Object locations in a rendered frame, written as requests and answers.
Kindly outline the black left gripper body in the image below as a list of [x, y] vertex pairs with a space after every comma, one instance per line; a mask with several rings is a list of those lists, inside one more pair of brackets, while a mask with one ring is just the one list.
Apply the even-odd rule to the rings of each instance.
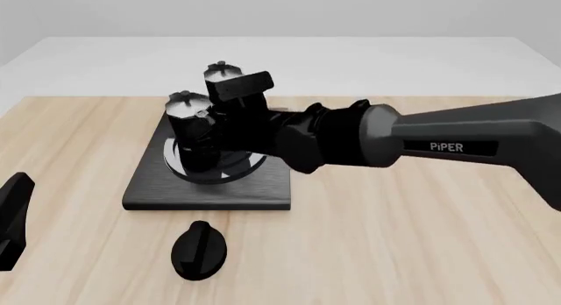
[[13, 270], [25, 250], [25, 242], [12, 239], [0, 241], [0, 272]]

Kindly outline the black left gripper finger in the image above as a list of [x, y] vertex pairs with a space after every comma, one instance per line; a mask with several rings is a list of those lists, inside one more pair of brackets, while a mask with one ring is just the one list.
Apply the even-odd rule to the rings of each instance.
[[25, 243], [25, 220], [34, 187], [26, 173], [15, 173], [0, 187], [0, 240]]

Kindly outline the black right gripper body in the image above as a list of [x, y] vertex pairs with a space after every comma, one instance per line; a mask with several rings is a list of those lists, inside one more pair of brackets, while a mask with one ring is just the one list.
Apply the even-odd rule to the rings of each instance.
[[224, 147], [259, 154], [278, 154], [275, 138], [284, 112], [268, 109], [264, 94], [252, 94], [224, 101], [212, 96]]

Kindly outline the black moka pot silver lid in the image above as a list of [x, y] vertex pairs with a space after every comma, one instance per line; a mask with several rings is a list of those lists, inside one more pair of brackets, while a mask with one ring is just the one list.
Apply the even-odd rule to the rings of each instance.
[[216, 123], [209, 113], [211, 105], [208, 96], [190, 91], [171, 94], [165, 105], [181, 164], [192, 173], [211, 170], [220, 157], [211, 137]]
[[221, 95], [231, 81], [241, 78], [244, 75], [240, 67], [229, 65], [224, 61], [219, 61], [208, 65], [204, 71], [204, 81], [212, 102], [222, 102]]

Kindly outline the flat black stove plate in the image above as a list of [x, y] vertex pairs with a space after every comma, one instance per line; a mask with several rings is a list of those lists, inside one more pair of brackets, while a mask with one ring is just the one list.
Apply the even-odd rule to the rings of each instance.
[[276, 157], [223, 152], [216, 168], [185, 170], [163, 116], [124, 192], [128, 210], [288, 210], [290, 168]]

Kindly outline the round black stove knob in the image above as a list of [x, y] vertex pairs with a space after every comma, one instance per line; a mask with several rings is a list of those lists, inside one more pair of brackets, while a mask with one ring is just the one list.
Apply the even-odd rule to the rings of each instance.
[[215, 275], [227, 258], [223, 234], [203, 220], [194, 221], [171, 250], [175, 272], [184, 280], [206, 280]]

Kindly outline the small black plate on stalk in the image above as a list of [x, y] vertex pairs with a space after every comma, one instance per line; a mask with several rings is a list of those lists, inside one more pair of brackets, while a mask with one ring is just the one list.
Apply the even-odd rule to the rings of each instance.
[[273, 78], [267, 71], [249, 75], [230, 75], [223, 77], [216, 73], [204, 78], [209, 99], [213, 103], [228, 102], [254, 94], [262, 94], [274, 87]]

